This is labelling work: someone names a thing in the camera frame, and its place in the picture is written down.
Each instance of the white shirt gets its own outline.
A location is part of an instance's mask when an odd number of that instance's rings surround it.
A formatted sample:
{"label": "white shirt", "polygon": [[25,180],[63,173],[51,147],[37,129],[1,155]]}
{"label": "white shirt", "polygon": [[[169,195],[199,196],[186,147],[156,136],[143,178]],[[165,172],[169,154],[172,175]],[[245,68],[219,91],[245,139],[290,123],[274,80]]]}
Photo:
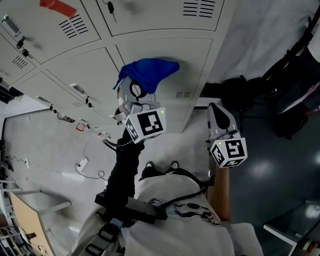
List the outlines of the white shirt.
{"label": "white shirt", "polygon": [[[187,176],[163,175],[146,178],[136,185],[135,198],[154,205],[196,193],[197,183]],[[234,256],[234,246],[227,229],[206,198],[201,194],[181,200],[166,208],[167,220],[155,224],[137,221],[121,230],[125,256]],[[102,224],[94,224],[90,216],[80,230],[76,246],[98,232]],[[251,224],[231,225],[235,237],[247,256],[263,256]]]}

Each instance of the white wall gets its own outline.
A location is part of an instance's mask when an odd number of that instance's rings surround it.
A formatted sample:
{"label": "white wall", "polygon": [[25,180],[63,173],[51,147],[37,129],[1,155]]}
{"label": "white wall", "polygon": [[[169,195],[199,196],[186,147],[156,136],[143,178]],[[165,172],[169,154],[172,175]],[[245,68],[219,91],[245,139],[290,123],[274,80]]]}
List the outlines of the white wall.
{"label": "white wall", "polygon": [[22,97],[14,99],[10,101],[9,104],[5,104],[2,101],[0,101],[0,121],[3,121],[5,118],[8,117],[33,111],[44,110],[47,108],[48,107],[46,105],[43,105],[42,103],[34,100],[33,98],[30,98],[27,95],[23,95]]}

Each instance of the lock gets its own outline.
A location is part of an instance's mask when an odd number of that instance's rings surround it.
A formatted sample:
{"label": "lock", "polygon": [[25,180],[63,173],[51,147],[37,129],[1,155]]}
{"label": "lock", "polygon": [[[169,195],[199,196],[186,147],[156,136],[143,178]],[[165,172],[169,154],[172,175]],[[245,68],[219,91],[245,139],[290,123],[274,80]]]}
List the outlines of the lock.
{"label": "lock", "polygon": [[28,57],[29,51],[26,50],[26,49],[23,49],[23,50],[22,50],[22,54],[23,54],[24,57]]}
{"label": "lock", "polygon": [[25,41],[25,40],[26,40],[26,37],[21,36],[19,42],[16,44],[16,47],[17,47],[18,49],[20,49],[20,48],[24,45],[24,41]]}

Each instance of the wooden board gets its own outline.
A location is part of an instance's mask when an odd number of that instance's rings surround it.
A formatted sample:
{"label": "wooden board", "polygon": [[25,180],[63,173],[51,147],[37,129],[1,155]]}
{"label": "wooden board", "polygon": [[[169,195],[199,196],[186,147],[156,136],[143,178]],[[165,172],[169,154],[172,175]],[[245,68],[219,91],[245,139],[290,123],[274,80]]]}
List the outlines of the wooden board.
{"label": "wooden board", "polygon": [[48,242],[48,238],[44,233],[41,217],[38,213],[18,198],[12,191],[10,192],[13,209],[15,212],[18,226],[25,231],[26,234],[35,233],[36,237],[30,240],[32,247],[40,252],[38,246],[44,247],[46,256],[54,256],[53,250]]}

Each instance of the floor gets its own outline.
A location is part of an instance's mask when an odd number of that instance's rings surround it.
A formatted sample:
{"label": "floor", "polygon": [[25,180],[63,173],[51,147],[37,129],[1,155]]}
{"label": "floor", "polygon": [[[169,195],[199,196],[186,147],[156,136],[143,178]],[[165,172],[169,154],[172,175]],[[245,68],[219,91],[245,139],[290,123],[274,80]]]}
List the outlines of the floor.
{"label": "floor", "polygon": [[[246,119],[242,136],[246,138],[248,159],[231,170],[231,220],[249,222],[255,227],[264,254],[288,255],[285,243],[262,229],[265,222],[279,216],[303,199],[317,199],[320,178],[320,116],[312,116],[292,141],[276,137],[266,119]],[[28,157],[31,167],[12,161],[9,174],[24,190],[42,189],[72,202],[47,221],[50,239],[55,240],[59,255],[66,255],[86,216],[95,208],[94,199],[106,181],[84,178],[75,173],[81,156],[89,159],[82,172],[108,178],[115,153],[90,132],[76,130],[76,123],[60,121],[50,111],[8,118],[5,125],[7,155]],[[114,127],[118,136],[122,129]],[[140,155],[138,180],[147,161],[166,170],[172,160],[199,178],[208,173],[207,113],[193,111],[182,134],[163,134],[145,142]]]}

